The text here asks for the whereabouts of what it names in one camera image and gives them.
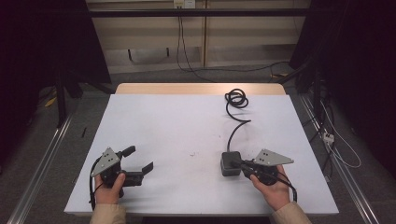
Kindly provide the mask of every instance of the electrical cable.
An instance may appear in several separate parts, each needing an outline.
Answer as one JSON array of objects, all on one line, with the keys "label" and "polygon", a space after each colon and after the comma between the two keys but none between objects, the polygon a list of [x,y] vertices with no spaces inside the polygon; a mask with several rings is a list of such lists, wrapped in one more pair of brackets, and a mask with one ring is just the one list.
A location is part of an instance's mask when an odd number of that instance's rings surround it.
[{"label": "electrical cable", "polygon": [[309,120],[307,120],[307,121],[304,121],[303,123],[301,123],[301,125],[302,125],[303,127],[305,127],[308,123],[312,122],[312,120],[316,119],[316,117],[317,117],[317,116],[314,116],[314,117],[312,117],[312,119],[309,119]]},{"label": "electrical cable", "polygon": [[[327,113],[326,107],[324,106],[324,104],[320,101],[324,112],[327,116],[328,119],[330,119],[329,114]],[[359,168],[361,167],[361,158],[359,157],[358,153],[353,149],[353,147],[341,136],[341,134],[339,132],[337,132],[337,130],[335,129],[335,127],[332,125],[332,128],[334,129],[335,133],[346,143],[346,145],[352,150],[352,152],[356,155],[356,157],[358,158],[359,164],[358,165],[351,165],[349,163],[347,163],[346,161],[344,161],[341,156],[337,153],[335,153],[335,151],[332,149],[332,146],[329,145],[329,143],[326,143],[327,147],[329,148],[329,150],[334,154],[334,157],[337,158],[339,161],[341,161],[343,164],[345,164],[348,167],[351,168]]]},{"label": "electrical cable", "polygon": [[312,141],[314,141],[314,139],[321,133],[322,128],[323,128],[323,123],[324,123],[324,119],[320,122],[319,124],[319,129],[315,132],[315,134],[309,139],[309,143],[312,143]]},{"label": "electrical cable", "polygon": [[[187,70],[187,69],[182,68],[182,67],[180,66],[179,61],[178,61],[178,50],[179,50],[179,47],[180,47],[180,37],[182,38],[182,41],[183,41],[184,56],[185,56],[185,58],[186,58],[187,65],[189,66],[190,70]],[[187,57],[186,44],[185,44],[185,42],[184,42],[183,19],[182,19],[181,17],[178,17],[177,65],[178,65],[178,67],[179,67],[182,71],[185,71],[185,72],[192,72],[196,77],[198,77],[198,78],[200,78],[200,79],[202,79],[202,80],[205,80],[205,81],[208,81],[208,82],[216,83],[215,81],[213,81],[213,80],[211,80],[211,79],[208,79],[208,78],[199,76],[199,75],[196,74],[196,72],[191,68],[191,65],[190,65],[190,62],[189,62],[189,58]]]},{"label": "electrical cable", "polygon": [[339,21],[340,24],[338,25],[338,30],[335,32],[336,33],[335,34],[335,38],[334,38],[334,41],[332,42],[332,48],[335,46],[335,44],[337,43],[338,37],[340,36],[341,29],[343,28],[343,25],[344,25],[345,17],[347,16],[347,10],[349,8],[349,4],[350,4],[350,0],[348,0],[346,2],[346,6],[344,7],[343,15],[342,15],[342,17],[340,18],[340,21]]},{"label": "electrical cable", "polygon": [[[293,5],[291,8],[295,9],[295,0],[293,0]],[[296,17],[293,17],[293,21],[294,21],[294,28],[295,28],[296,34],[297,34],[297,36],[300,36],[298,29],[297,29]]]},{"label": "electrical cable", "polygon": [[292,191],[292,193],[293,193],[293,200],[294,200],[295,202],[297,202],[297,189],[291,184],[291,182],[289,181],[289,179],[288,179],[287,176],[285,176],[284,174],[278,172],[279,175],[283,175],[283,177],[286,178],[287,181],[285,181],[285,180],[283,180],[283,179],[281,179],[281,178],[279,178],[279,177],[277,177],[277,176],[274,176],[274,175],[270,175],[270,174],[267,174],[267,173],[261,173],[261,174],[262,174],[262,175],[266,175],[266,176],[268,176],[268,177],[270,177],[270,178],[273,178],[274,180],[279,181],[279,182],[281,182],[282,184],[284,184],[284,185],[288,186],[289,188],[291,188],[291,191]]},{"label": "electrical cable", "polygon": [[[94,170],[96,164],[99,162],[99,160],[100,160],[100,158],[96,159],[96,161],[93,163],[93,166],[92,166],[92,168],[91,168],[90,174],[93,172],[93,170]],[[101,187],[102,185],[100,185],[95,191],[93,191],[93,190],[92,190],[92,179],[93,179],[93,177],[90,176],[90,198],[91,198],[90,204],[91,204],[92,211],[93,211],[93,210],[95,209],[95,206],[96,206],[95,192],[96,192],[97,189],[98,189],[99,187]]]},{"label": "electrical cable", "polygon": [[248,98],[246,97],[245,93],[240,90],[240,89],[233,89],[228,93],[224,94],[224,98],[227,101],[227,105],[225,106],[225,109],[227,111],[227,114],[234,120],[241,122],[236,128],[233,130],[232,134],[230,135],[230,138],[228,139],[227,143],[227,152],[230,152],[230,144],[231,140],[233,139],[233,135],[235,134],[236,130],[238,130],[242,125],[251,122],[250,119],[237,119],[234,117],[229,109],[228,106],[231,105],[235,108],[245,108],[248,106]]},{"label": "electrical cable", "polygon": [[[185,58],[186,58],[186,61],[187,61],[187,65],[189,66],[190,69],[185,69],[185,68],[181,67],[180,62],[179,62],[179,60],[178,60],[178,53],[179,53],[179,48],[180,48],[180,38],[181,38],[182,43],[183,43],[184,55],[185,55]],[[193,69],[193,68],[191,67],[191,65],[190,65],[189,58],[188,58],[187,52],[186,52],[186,44],[185,44],[185,40],[184,40],[183,19],[182,19],[181,17],[178,18],[177,66],[178,66],[178,68],[179,68],[180,70],[182,70],[182,71],[185,71],[185,72],[193,72],[194,75],[195,75],[196,77],[200,78],[200,79],[203,79],[203,80],[208,81],[208,82],[215,82],[215,81],[210,80],[210,79],[208,79],[208,78],[199,76],[198,74],[196,74],[196,72],[199,72],[199,71],[254,72],[254,71],[260,71],[260,70],[263,70],[263,69],[266,69],[266,68],[270,68],[270,69],[271,69],[271,77],[270,77],[270,80],[269,80],[268,82],[271,82],[273,76],[275,76],[275,75],[273,74],[272,67],[275,66],[275,65],[277,65],[277,64],[281,64],[281,63],[289,63],[289,62],[286,62],[286,61],[277,62],[277,63],[272,63],[272,64],[270,64],[270,65],[266,65],[266,66],[264,66],[264,67],[253,68],[253,69],[246,69],[246,70],[226,69],[226,68],[200,68],[200,69]]]},{"label": "electrical cable", "polygon": [[[332,107],[330,105],[330,99],[327,99],[327,107],[329,107],[329,109],[332,111]],[[329,118],[329,122],[332,125],[334,125],[334,113],[333,113],[333,111],[332,111],[332,119]],[[333,127],[331,127],[330,133],[334,136],[334,128]],[[332,176],[332,160],[330,160],[330,157],[331,157],[332,152],[334,150],[334,146],[335,146],[335,137],[334,137],[334,141],[332,142],[332,150],[330,150],[330,151],[326,150],[327,157],[326,157],[326,161],[324,162],[324,165],[322,167],[322,172],[324,172],[324,169],[326,168],[327,162],[328,161],[330,162],[330,176]]]}]

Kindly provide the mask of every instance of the power outlet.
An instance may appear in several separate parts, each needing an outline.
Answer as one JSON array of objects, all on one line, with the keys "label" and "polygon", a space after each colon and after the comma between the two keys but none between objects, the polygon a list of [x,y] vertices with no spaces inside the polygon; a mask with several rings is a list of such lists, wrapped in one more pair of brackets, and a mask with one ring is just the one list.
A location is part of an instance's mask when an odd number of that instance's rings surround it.
[{"label": "power outlet", "polygon": [[184,8],[195,8],[195,0],[184,0]]},{"label": "power outlet", "polygon": [[174,8],[184,8],[184,0],[174,0]]},{"label": "power outlet", "polygon": [[331,146],[332,143],[334,142],[334,135],[332,135],[330,133],[324,133],[323,141]]}]

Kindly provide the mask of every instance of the white tabletop surface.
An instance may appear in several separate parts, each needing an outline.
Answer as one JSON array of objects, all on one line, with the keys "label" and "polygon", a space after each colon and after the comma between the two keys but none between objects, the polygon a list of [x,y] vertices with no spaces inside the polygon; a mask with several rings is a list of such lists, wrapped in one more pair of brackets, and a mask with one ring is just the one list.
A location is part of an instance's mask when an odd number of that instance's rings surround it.
[{"label": "white tabletop surface", "polygon": [[[308,215],[337,214],[338,209],[320,171],[288,95],[250,95],[245,109],[230,108],[252,121],[233,137],[231,151],[251,160],[263,148],[294,159],[284,165],[297,188],[298,204]],[[106,112],[64,209],[91,212],[89,176],[107,147],[115,152],[136,146],[121,168],[154,169],[140,187],[124,188],[120,204],[138,216],[269,216],[273,211],[243,174],[224,177],[221,153],[239,122],[225,110],[223,95],[139,95],[110,97]]]}]

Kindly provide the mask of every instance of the human hand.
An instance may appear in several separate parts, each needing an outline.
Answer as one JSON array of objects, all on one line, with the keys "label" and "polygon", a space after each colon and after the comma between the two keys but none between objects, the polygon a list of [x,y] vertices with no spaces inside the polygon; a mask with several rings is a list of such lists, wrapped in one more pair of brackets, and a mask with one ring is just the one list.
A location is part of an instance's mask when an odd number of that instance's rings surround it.
[{"label": "human hand", "polygon": [[119,192],[122,189],[123,182],[125,181],[125,174],[120,173],[114,182],[113,188],[108,189],[102,180],[100,175],[95,176],[95,192],[96,203],[119,203]]},{"label": "human hand", "polygon": [[[276,168],[280,173],[286,176],[282,165],[278,165]],[[278,175],[278,178],[288,181],[283,175]],[[251,175],[250,180],[253,186],[262,193],[265,201],[267,201],[275,211],[290,203],[289,186],[284,183],[277,181],[274,185],[266,186],[260,182],[255,175]]]}]

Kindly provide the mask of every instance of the forearm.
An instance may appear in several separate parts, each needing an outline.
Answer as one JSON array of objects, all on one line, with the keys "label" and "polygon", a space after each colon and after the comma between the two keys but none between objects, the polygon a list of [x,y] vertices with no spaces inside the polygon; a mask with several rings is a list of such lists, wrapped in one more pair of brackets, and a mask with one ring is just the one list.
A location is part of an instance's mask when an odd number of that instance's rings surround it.
[{"label": "forearm", "polygon": [[125,208],[118,204],[99,203],[93,211],[91,224],[125,224]]},{"label": "forearm", "polygon": [[277,224],[310,224],[311,221],[306,216],[300,205],[295,202],[288,203],[273,213]]}]

